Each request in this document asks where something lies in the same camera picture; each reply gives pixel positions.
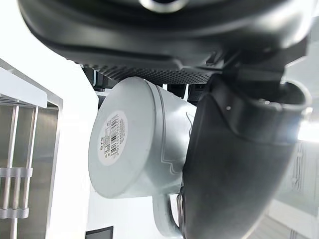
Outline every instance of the metal rack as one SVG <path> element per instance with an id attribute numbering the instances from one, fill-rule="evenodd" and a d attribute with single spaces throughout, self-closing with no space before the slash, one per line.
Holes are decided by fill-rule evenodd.
<path id="1" fill-rule="evenodd" d="M 47 94 L 3 68 L 0 68 L 0 85 L 0 107 L 6 110 L 12 109 L 10 125 L 2 125 L 2 127 L 9 127 L 10 133 L 6 167 L 0 167 L 0 192 L 2 192 L 0 219 L 11 220 L 10 238 L 16 239 L 18 219 L 29 216 L 28 200 L 30 178 L 33 173 L 35 131 L 39 107 L 46 108 Z M 14 167 L 14 148 L 20 108 L 32 108 L 32 115 L 25 166 Z"/>

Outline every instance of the metal bar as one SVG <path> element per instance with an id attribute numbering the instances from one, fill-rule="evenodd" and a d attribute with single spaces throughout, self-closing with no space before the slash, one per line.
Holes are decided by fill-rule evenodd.
<path id="1" fill-rule="evenodd" d="M 14 182 L 14 193 L 13 193 L 13 209 L 17 209 L 19 207 L 19 194 L 20 194 L 20 184 L 21 178 L 15 178 Z M 17 238 L 17 225 L 18 225 L 18 218 L 13 218 L 11 220 L 11 232 L 10 232 L 10 239 Z"/>
<path id="2" fill-rule="evenodd" d="M 38 112 L 39 112 L 39 107 L 36 107 L 32 112 L 26 168 L 31 168 L 31 166 L 32 166 L 34 138 L 35 138 L 36 122 L 38 119 Z M 24 209 L 26 209 L 28 207 L 29 190 L 30 190 L 30 178 L 25 178 L 24 191 L 23 191 L 23 206 L 22 206 L 22 208 L 24 208 Z"/>
<path id="3" fill-rule="evenodd" d="M 12 168 L 12 164 L 13 164 L 13 153 L 14 153 L 14 145 L 15 145 L 18 116 L 19 116 L 19 106 L 15 106 L 15 107 L 13 107 L 13 111 L 12 111 L 10 141 L 9 141 L 9 151 L 8 151 L 8 162 L 7 162 L 7 166 L 6 166 L 7 168 Z M 9 197 L 10 197 L 10 185 L 11 185 L 11 178 L 6 178 L 5 184 L 4 184 L 4 194 L 3 194 L 3 207 L 2 207 L 3 209 L 8 208 Z"/>

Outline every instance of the white wall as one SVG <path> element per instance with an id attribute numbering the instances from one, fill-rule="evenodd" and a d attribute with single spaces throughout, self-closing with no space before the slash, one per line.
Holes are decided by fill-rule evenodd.
<path id="1" fill-rule="evenodd" d="M 176 197 L 171 202 L 176 220 Z M 109 226 L 114 239 L 165 239 L 155 226 L 151 197 L 105 199 L 91 188 L 87 230 Z"/>

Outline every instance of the stainless steel panel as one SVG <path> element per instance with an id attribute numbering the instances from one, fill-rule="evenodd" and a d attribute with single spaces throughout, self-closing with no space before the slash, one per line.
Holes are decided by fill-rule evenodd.
<path id="1" fill-rule="evenodd" d="M 24 81 L 45 91 L 47 94 L 46 109 L 39 108 L 35 131 L 33 151 L 33 176 L 30 180 L 28 206 L 29 217 L 18 219 L 18 239 L 44 239 L 50 227 L 53 184 L 56 166 L 56 157 L 59 143 L 59 125 L 62 113 L 63 100 L 33 81 L 11 65 L 0 59 L 0 68 L 10 71 Z M 0 104 L 0 167 L 7 167 L 10 125 L 14 105 Z M 27 167 L 30 158 L 28 147 L 30 145 L 30 128 L 32 111 L 35 108 L 26 108 L 20 105 L 16 132 L 16 141 L 13 155 L 13 167 Z M 0 180 L 0 208 L 3 206 L 4 179 Z M 13 204 L 15 179 L 11 179 L 9 207 Z M 23 208 L 25 179 L 20 182 L 19 207 Z M 13 238 L 10 236 L 11 219 L 0 219 L 0 239 Z"/>
<path id="2" fill-rule="evenodd" d="M 0 106 L 0 167 L 7 162 L 7 149 L 12 107 Z M 14 149 L 14 167 L 25 167 L 30 135 L 32 108 L 20 108 L 16 144 Z M 35 133 L 33 176 L 30 183 L 29 217 L 18 220 L 18 239 L 43 239 L 47 227 L 51 175 L 54 162 L 54 149 L 57 133 L 58 109 L 40 109 Z M 10 206 L 12 206 L 14 181 L 11 184 Z M 19 205 L 23 205 L 23 190 Z M 10 238 L 10 220 L 0 220 L 0 238 Z"/>

